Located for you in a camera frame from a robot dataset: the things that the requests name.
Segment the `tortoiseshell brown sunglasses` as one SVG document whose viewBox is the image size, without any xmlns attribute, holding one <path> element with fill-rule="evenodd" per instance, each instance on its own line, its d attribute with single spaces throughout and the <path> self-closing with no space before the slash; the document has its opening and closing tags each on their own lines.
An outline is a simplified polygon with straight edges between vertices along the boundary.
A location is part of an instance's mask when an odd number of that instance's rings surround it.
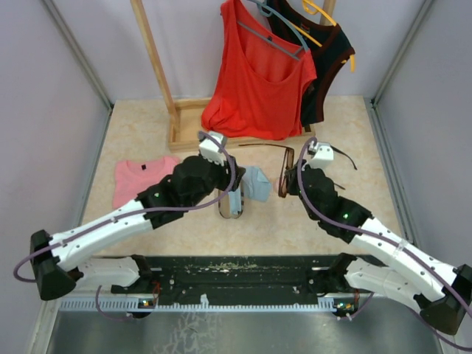
<svg viewBox="0 0 472 354">
<path fill-rule="evenodd" d="M 284 149 L 284 156 L 282 160 L 282 167 L 280 171 L 280 177 L 278 178 L 277 195 L 280 198 L 285 198 L 288 193 L 287 178 L 285 173 L 291 170 L 294 166 L 294 149 L 289 146 L 279 145 L 274 143 L 260 142 L 260 143 L 243 143 L 239 144 L 239 147 L 251 147 L 251 146 L 271 146 Z"/>
</svg>

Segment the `small light blue cloth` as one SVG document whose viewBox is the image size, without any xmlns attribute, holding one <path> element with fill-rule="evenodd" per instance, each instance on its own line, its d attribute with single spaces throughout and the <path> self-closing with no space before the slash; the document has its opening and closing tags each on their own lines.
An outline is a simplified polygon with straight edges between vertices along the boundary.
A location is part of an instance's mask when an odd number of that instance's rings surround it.
<svg viewBox="0 0 472 354">
<path fill-rule="evenodd" d="M 229 211 L 232 217 L 239 216 L 243 211 L 243 199 L 241 189 L 238 188 L 235 191 L 228 193 L 229 196 Z"/>
</svg>

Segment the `plaid brown glasses case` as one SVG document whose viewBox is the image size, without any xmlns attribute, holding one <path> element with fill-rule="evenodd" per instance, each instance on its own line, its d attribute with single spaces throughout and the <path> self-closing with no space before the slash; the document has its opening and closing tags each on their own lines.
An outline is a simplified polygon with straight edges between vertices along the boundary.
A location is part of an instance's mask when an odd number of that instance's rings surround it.
<svg viewBox="0 0 472 354">
<path fill-rule="evenodd" d="M 237 219 L 244 212 L 244 189 L 241 184 L 234 192 L 228 192 L 218 202 L 218 212 L 224 219 Z"/>
</svg>

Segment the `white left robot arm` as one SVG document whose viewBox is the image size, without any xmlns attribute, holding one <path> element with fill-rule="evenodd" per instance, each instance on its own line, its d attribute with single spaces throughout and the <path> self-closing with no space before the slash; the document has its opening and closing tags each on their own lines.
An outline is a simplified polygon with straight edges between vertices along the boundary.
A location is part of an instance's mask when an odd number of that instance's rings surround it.
<svg viewBox="0 0 472 354">
<path fill-rule="evenodd" d="M 53 235 L 44 230 L 34 233 L 31 265 L 40 298 L 58 299 L 78 288 L 99 286 L 118 294 L 148 291 L 153 274 L 143 256 L 97 257 L 97 252 L 199 209 L 214 190 L 235 190 L 245 171 L 234 157 L 219 165 L 191 156 L 158 184 L 95 221 Z"/>
</svg>

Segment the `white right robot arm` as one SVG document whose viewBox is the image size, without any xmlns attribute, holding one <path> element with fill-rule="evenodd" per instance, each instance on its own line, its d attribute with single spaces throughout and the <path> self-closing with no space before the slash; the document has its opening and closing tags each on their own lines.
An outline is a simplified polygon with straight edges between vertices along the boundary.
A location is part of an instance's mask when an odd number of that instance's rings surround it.
<svg viewBox="0 0 472 354">
<path fill-rule="evenodd" d="M 341 254 L 329 272 L 337 291 L 380 294 L 413 310 L 429 326 L 454 335 L 471 314 L 471 267 L 444 263 L 397 236 L 373 214 L 340 196 L 333 181 L 308 164 L 282 169 L 279 194 L 296 195 L 328 235 L 367 251 L 381 265 Z"/>
</svg>

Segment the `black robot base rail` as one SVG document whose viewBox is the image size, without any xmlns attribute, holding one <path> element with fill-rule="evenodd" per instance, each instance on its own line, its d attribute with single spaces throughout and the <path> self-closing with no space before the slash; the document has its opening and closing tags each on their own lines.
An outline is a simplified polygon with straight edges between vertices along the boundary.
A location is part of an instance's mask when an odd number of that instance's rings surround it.
<svg viewBox="0 0 472 354">
<path fill-rule="evenodd" d="M 348 254 L 286 256 L 137 256 L 133 285 L 112 285 L 120 295 L 146 295 L 145 309 L 165 306 L 229 310 L 319 308 L 339 317 L 357 313 L 366 292 L 341 273 Z"/>
</svg>

